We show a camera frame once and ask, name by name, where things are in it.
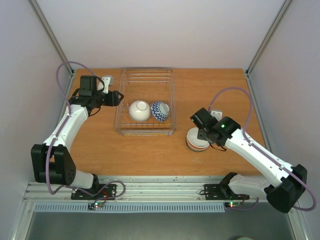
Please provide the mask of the blue patterned bowl red inside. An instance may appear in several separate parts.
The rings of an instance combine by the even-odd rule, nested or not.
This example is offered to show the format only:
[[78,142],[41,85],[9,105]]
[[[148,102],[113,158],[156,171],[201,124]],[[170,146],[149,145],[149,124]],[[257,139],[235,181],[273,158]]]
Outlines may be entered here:
[[170,107],[163,101],[156,101],[150,107],[152,116],[160,123],[166,121],[170,115]]

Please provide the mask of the plain white bowl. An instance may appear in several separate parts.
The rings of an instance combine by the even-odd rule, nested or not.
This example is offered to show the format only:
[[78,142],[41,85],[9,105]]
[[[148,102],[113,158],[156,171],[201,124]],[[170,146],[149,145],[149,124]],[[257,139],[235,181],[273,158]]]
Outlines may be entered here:
[[151,116],[151,107],[146,101],[136,100],[130,105],[128,112],[133,120],[145,122]]

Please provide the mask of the chrome wire dish rack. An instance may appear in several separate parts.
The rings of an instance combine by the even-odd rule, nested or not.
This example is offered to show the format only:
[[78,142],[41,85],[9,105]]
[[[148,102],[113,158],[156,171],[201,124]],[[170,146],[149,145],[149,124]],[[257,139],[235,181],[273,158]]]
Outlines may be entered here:
[[[174,73],[169,68],[127,68],[120,72],[119,92],[124,95],[116,108],[114,128],[123,136],[170,136],[177,127]],[[154,102],[164,102],[170,113],[164,122],[152,114],[147,121],[135,121],[129,115],[130,105],[138,100],[151,107]]]

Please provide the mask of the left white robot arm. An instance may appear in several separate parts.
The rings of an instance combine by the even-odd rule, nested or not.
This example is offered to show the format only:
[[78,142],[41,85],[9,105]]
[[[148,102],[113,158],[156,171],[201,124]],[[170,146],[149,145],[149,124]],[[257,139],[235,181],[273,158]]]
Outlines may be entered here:
[[98,177],[93,173],[78,170],[70,154],[72,143],[83,123],[99,111],[102,106],[115,107],[124,98],[119,91],[109,87],[114,78],[105,75],[83,75],[80,87],[70,99],[65,113],[53,133],[42,143],[31,148],[31,160],[35,181],[83,189],[89,199],[96,199],[101,193]]

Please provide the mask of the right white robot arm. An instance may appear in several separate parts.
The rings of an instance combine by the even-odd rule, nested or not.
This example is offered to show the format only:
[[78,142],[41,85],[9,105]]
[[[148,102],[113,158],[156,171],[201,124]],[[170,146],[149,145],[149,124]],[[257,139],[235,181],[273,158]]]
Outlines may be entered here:
[[281,160],[243,132],[240,124],[230,117],[217,120],[205,108],[191,116],[198,128],[197,138],[219,147],[228,148],[254,166],[263,178],[228,174],[221,181],[220,191],[225,198],[245,194],[266,198],[268,203],[282,213],[288,213],[306,190],[307,169]]

